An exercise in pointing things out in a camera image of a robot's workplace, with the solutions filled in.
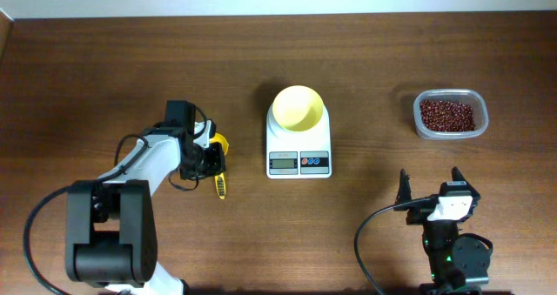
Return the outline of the yellow plastic measuring scoop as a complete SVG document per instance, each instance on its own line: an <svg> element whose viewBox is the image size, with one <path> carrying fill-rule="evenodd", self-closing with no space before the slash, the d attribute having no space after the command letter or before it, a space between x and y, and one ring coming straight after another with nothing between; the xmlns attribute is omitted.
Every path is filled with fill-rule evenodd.
<svg viewBox="0 0 557 295"><path fill-rule="evenodd" d="M222 151L226 156L229 150L229 143L226 138L220 133L216 133L213 138L210 139L211 143L218 143L222 147ZM225 199L227 190L225 182L225 174L223 172L219 173L215 178L216 191L220 199Z"/></svg>

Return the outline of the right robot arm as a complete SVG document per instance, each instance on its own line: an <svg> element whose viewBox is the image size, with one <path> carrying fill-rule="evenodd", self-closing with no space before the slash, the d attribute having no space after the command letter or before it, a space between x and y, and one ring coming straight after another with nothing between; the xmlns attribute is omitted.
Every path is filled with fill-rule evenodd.
<svg viewBox="0 0 557 295"><path fill-rule="evenodd" d="M478 206L480 194L458 168L451 174L437 194L417 199L412 198L409 175L399 174L396 210L406 213L408 225L423 228L421 242L430 265L432 282L419 286L421 294L481 294L480 287L489 282L493 243L460 231Z"/></svg>

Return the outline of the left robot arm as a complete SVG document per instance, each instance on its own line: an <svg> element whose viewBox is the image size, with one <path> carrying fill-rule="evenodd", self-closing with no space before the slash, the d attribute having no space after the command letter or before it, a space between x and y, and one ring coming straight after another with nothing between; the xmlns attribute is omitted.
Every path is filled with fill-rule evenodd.
<svg viewBox="0 0 557 295"><path fill-rule="evenodd" d="M113 169L73 184L67 197L65 270L70 280L129 294L186 294L188 284L158 262L151 197L173 173L198 183L225 171L216 125L197 121L187 101L167 103L164 120L136 136Z"/></svg>

